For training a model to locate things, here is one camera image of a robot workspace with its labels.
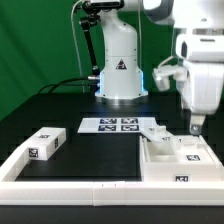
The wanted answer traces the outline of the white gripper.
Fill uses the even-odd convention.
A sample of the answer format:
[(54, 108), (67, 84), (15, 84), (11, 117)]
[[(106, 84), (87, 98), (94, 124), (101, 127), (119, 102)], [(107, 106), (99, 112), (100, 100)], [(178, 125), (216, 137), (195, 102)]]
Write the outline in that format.
[(219, 107), (224, 85), (224, 64), (184, 61), (183, 67), (187, 75), (184, 81), (178, 83), (178, 91), (193, 113), (189, 131), (192, 135), (200, 135), (205, 115), (214, 114)]

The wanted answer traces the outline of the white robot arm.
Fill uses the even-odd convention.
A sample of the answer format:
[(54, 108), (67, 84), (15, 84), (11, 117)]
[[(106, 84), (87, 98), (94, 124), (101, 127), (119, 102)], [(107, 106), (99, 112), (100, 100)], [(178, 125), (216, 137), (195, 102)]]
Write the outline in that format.
[(205, 117), (217, 111), (224, 87), (224, 0), (84, 0), (89, 27), (100, 23), (105, 43), (105, 67), (99, 72), (99, 101), (120, 103), (147, 94), (137, 58), (137, 33), (124, 24), (118, 10), (145, 12), (155, 24), (173, 27), (171, 56), (176, 65), (161, 62), (153, 70), (161, 91), (176, 80), (184, 109), (191, 111), (189, 131), (201, 133)]

